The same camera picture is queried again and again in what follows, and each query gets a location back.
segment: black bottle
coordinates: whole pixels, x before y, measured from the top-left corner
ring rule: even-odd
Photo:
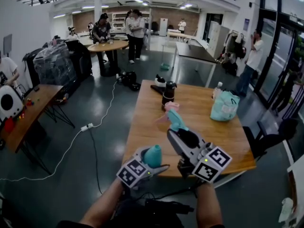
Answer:
[[[165,104],[169,101],[174,102],[174,90],[177,87],[173,81],[167,81],[165,92],[162,94],[161,108],[165,111]]]

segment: extension cord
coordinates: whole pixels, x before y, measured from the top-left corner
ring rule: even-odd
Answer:
[[[2,178],[2,179],[0,179],[0,181],[3,181],[3,180],[4,180],[4,181],[11,181],[11,182],[14,182],[14,181],[21,181],[21,180],[41,181],[41,180],[45,180],[45,179],[47,179],[47,178],[49,178],[49,177],[51,177],[51,176],[54,176],[55,173],[56,173],[56,171],[57,171],[57,167],[58,167],[58,166],[60,165],[60,163],[63,161],[63,158],[64,158],[64,156],[66,155],[66,153],[71,149],[72,144],[73,144],[75,138],[76,138],[81,132],[84,132],[84,131],[86,131],[86,130],[92,128],[92,127],[94,127],[94,128],[99,127],[99,126],[103,123],[103,119],[108,115],[108,111],[109,111],[109,109],[110,109],[111,106],[112,106],[112,101],[114,100],[114,90],[115,90],[115,84],[116,84],[116,83],[117,83],[117,81],[115,81],[115,83],[114,83],[114,85],[113,85],[113,90],[112,90],[112,96],[113,96],[113,97],[112,97],[112,100],[110,101],[110,106],[109,106],[109,108],[106,110],[105,115],[101,118],[100,124],[97,125],[97,126],[94,126],[92,123],[90,123],[90,124],[88,124],[88,125],[86,125],[86,126],[83,126],[83,127],[81,128],[81,130],[80,130],[80,131],[75,135],[75,137],[73,138],[73,140],[72,140],[72,142],[71,142],[71,144],[70,144],[70,147],[69,147],[69,148],[65,151],[65,153],[63,154],[63,156],[62,156],[61,160],[59,161],[59,163],[57,164],[57,166],[56,166],[55,171],[54,171],[53,174],[51,174],[51,175],[49,175],[49,176],[46,176],[46,177],[44,177],[44,178],[38,178],[38,179],[31,179],[31,178],[27,178],[27,177],[22,177],[22,178],[17,179],[17,180],[10,180],[10,179],[6,179],[6,178]]]

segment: red object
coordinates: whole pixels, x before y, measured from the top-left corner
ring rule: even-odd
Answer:
[[[10,133],[11,131],[13,131],[14,127],[15,127],[15,123],[11,117],[5,121],[4,124],[5,131]]]

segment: white bottle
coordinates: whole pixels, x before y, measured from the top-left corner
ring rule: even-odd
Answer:
[[[212,94],[212,99],[215,100],[217,98],[217,96],[220,94],[221,92],[221,87],[223,86],[222,82],[218,83],[218,86],[215,87],[215,89],[213,90],[213,94]]]

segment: brick wall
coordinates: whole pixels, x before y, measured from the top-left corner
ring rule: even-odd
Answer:
[[[116,7],[103,9],[103,13],[108,13],[111,18],[111,13],[129,11],[133,9],[139,9],[141,12],[149,12],[149,9],[143,7]],[[156,21],[160,25],[161,18],[168,19],[168,25],[173,25],[174,29],[178,29],[178,24],[181,18],[184,18],[187,26],[185,28],[185,33],[188,35],[193,35],[198,27],[198,22],[200,15],[198,13],[180,10],[180,9],[165,9],[165,8],[152,8],[152,21]],[[87,25],[89,22],[94,21],[94,11],[88,11],[84,13],[73,14],[73,24],[76,29],[76,33],[87,31]]]

